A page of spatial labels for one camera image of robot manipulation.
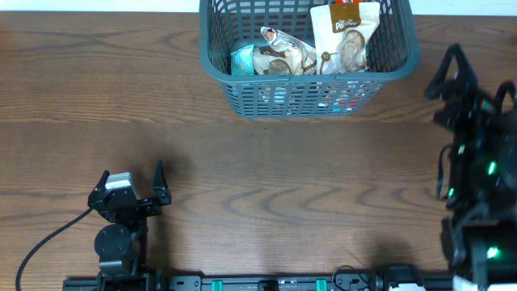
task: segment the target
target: cable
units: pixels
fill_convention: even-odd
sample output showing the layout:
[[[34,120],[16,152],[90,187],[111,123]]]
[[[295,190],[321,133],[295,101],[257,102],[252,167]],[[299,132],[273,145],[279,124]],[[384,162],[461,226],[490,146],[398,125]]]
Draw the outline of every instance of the cable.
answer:
[[[73,224],[75,224],[77,221],[80,221],[83,219],[86,215],[88,215],[94,208],[90,208],[87,211],[85,211],[83,214],[79,215],[77,218],[72,220],[71,222],[67,223],[66,225],[62,226],[59,230],[54,231],[51,233],[48,237],[44,238],[40,243],[38,243],[31,252],[28,253],[28,255],[23,260],[22,264],[19,266],[18,273],[16,274],[16,291],[21,291],[21,280],[22,280],[22,273],[25,269],[25,266],[31,259],[31,257],[50,239],[55,237],[56,235],[60,234],[63,230],[66,230],[67,228],[71,227]]]
[[[331,280],[331,283],[333,283],[337,289],[341,290],[341,291],[350,291],[348,289],[344,289],[343,287],[339,286],[338,284],[336,284],[336,279],[335,279],[335,275],[336,273],[341,270],[342,268],[350,268],[352,270],[355,270],[354,267],[352,267],[351,265],[343,265],[343,266],[339,266],[335,271],[334,273],[332,273],[332,277],[330,278]],[[368,281],[366,281],[363,276],[361,276],[361,274],[357,273],[357,276],[359,276],[359,278],[362,280],[362,282],[364,282],[366,284],[366,287],[363,287],[363,288],[360,288],[359,290],[365,290],[365,289],[368,289],[370,288],[370,284],[368,283]]]
[[[436,185],[436,196],[439,200],[441,200],[441,196],[439,195],[442,192],[442,186],[443,186],[443,154],[445,154],[445,151],[447,149],[452,148],[452,144],[448,144],[442,148],[442,151],[439,152],[439,158],[438,158],[438,184]]]

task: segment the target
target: gray plastic basket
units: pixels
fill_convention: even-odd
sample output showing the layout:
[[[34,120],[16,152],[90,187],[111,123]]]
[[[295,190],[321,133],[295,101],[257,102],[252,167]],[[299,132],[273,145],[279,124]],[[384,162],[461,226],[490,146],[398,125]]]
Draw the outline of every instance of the gray plastic basket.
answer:
[[[221,83],[230,107],[245,118],[345,116],[386,82],[411,74],[420,51],[409,0],[378,0],[380,25],[369,42],[371,73],[232,76],[229,54],[267,45],[262,26],[314,46],[310,8],[331,0],[201,0],[200,60]]]

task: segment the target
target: wooden table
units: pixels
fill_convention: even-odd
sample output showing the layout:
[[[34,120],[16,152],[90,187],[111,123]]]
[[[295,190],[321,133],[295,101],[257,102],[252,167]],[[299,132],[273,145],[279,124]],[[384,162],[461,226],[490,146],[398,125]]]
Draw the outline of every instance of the wooden table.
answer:
[[[406,262],[446,268],[435,199],[452,135],[423,90],[462,43],[494,93],[515,78],[516,18],[415,17],[422,60],[347,118],[238,118],[200,66],[198,16],[0,14],[0,289],[25,255],[86,210],[103,173],[150,195],[165,162],[171,206],[149,220],[149,264],[213,274],[332,272]],[[23,274],[59,289],[99,270],[92,213]]]

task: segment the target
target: white wall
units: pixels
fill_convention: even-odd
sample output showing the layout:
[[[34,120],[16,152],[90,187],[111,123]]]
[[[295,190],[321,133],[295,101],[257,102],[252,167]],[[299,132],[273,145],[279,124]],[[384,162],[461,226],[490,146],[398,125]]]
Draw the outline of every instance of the white wall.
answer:
[[[410,2],[416,15],[517,16],[517,0],[410,0]],[[197,12],[199,3],[200,0],[0,0],[0,11]]]

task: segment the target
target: food package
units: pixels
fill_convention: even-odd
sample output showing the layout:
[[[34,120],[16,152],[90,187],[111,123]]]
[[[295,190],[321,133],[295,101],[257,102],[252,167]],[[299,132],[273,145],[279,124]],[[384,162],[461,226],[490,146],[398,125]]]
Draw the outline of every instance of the food package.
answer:
[[[258,74],[316,73],[315,48],[278,29],[262,27],[260,32],[269,46],[254,50],[253,65]]]
[[[253,47],[250,44],[236,52],[230,53],[232,58],[232,76],[253,76]]]
[[[379,13],[378,2],[312,8],[317,73],[344,74],[365,69],[366,47],[379,26]]]

